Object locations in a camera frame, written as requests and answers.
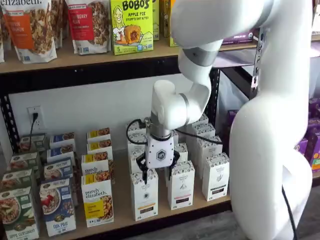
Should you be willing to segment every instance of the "power cord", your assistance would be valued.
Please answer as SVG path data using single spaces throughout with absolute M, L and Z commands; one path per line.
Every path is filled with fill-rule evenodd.
M 32 124 L 31 124 L 31 129 L 30 129 L 30 139 L 29 139 L 28 152 L 30 152 L 32 131 L 34 130 L 34 125 L 35 125 L 37 118 L 38 118 L 38 113 L 37 112 L 32 113 Z

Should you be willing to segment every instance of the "granola bag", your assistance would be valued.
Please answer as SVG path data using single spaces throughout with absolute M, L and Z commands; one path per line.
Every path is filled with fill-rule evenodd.
M 11 50 L 11 38 L 5 23 L 5 17 L 4 17 L 4 14 L 2 13 L 1 7 L 0 7 L 0 24 L 1 24 L 3 50 L 6 52 L 8 50 Z
M 74 53 L 101 54 L 111 49 L 109 0 L 66 0 Z
M 63 0 L 51 0 L 50 22 L 56 49 L 62 47 L 63 2 Z
M 2 0 L 0 5 L 20 61 L 47 63 L 57 58 L 51 0 Z

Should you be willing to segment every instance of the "product label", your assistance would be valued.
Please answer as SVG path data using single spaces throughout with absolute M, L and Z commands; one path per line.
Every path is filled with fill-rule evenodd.
M 7 11 L 4 19 L 14 45 L 19 49 L 34 49 L 30 16 L 24 11 Z
M 68 6 L 72 39 L 76 41 L 94 39 L 92 8 L 86 4 Z

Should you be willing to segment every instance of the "wooden shelf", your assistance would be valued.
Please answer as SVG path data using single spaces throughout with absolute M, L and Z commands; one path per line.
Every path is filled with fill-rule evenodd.
M 113 63 L 119 61 L 132 61 L 146 58 L 162 58 L 168 56 L 177 56 L 180 48 L 169 47 L 168 44 L 168 39 L 162 37 L 161 40 L 154 42 L 153 51 L 124 54 L 119 56 L 114 56 L 112 52 L 106 54 L 79 56 L 77 54 L 74 54 L 74 48 L 71 39 L 67 39 L 63 42 L 63 47 L 61 49 L 57 49 L 57 59 L 54 59 L 48 63 L 23 64 L 18 61 L 18 57 L 14 49 L 9 52 L 6 52 L 4 54 L 5 62 L 0 64 L 0 74 L 70 66 Z M 249 49 L 255 48 L 256 46 L 256 42 L 224 45 L 221 47 L 221 51 Z
M 158 194 L 158 215 L 141 221 L 133 220 L 131 209 L 131 182 L 128 168 L 128 160 L 125 158 L 114 161 L 115 163 L 115 184 L 112 186 L 114 222 L 87 228 L 83 203 L 80 203 L 75 211 L 76 230 L 55 237 L 56 240 L 71 240 L 85 238 L 101 233 L 112 236 L 111 239 L 118 239 L 128 234 L 127 237 L 155 231 L 164 227 L 187 222 L 200 217 L 205 217 L 218 212 L 230 210 L 230 197 L 225 196 L 207 202 L 202 194 L 202 186 L 198 179 L 195 180 L 193 206 L 170 210 L 167 200 L 167 188 L 164 179 L 164 172 L 159 174 L 159 194 Z M 168 217 L 176 217 L 175 221 L 165 220 Z M 47 234 L 45 224 L 40 227 L 40 238 L 50 239 Z

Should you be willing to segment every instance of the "orange label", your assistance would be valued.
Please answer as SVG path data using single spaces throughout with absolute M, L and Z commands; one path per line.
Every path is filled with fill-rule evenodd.
M 4 19 L 11 39 L 18 49 L 35 48 L 32 40 L 29 14 L 24 14 L 23 11 L 7 11 Z

